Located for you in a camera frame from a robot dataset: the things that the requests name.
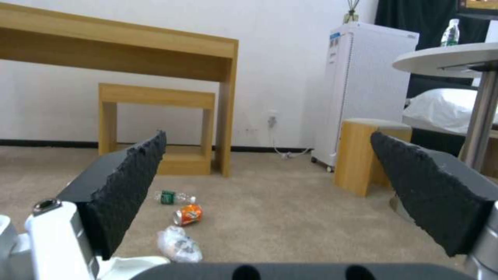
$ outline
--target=black baseboard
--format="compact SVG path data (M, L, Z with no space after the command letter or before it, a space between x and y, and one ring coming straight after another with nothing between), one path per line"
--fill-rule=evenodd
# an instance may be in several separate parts
M0 139L0 146L98 148L97 142Z
M53 140L15 140L0 139L0 146L18 146L18 147L61 147L61 148L98 148L97 142L85 141L53 141ZM280 152L303 152L305 148L285 148L279 147ZM275 152L272 147L251 147L251 146L232 146L231 151L238 152Z

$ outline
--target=white pillow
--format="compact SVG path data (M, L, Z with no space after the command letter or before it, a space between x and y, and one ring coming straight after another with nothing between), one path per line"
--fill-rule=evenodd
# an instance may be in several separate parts
M403 117L454 133L466 134L477 91L432 89L410 100ZM498 123L495 114L494 123Z

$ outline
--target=round table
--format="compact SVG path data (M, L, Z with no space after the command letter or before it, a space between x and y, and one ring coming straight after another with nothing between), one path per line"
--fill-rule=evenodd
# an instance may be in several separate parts
M462 160L480 171L498 103L498 43L430 48L400 55L393 67L414 74L477 78L481 76Z

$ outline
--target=wall outlet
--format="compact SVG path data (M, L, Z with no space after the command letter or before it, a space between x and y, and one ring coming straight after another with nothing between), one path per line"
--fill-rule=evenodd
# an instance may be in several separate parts
M269 110L268 111L268 127L273 128L277 124L277 110Z

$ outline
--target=small wooden cube stool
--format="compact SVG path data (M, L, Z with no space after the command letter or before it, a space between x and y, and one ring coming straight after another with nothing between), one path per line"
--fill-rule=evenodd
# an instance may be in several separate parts
M462 159L462 151L464 146L465 142L460 149L460 154L458 156L459 159ZM490 137L488 140L488 146L486 147L486 154L484 155L481 174L498 179L498 131L496 130L490 131Z
M99 155L117 149L118 103L203 109L201 145L168 145L157 174L211 174L214 93L99 84Z
M366 196L371 184L389 186L390 182L370 144L370 135L380 131L410 142L411 127L376 119L347 119L342 122L335 184L359 196Z

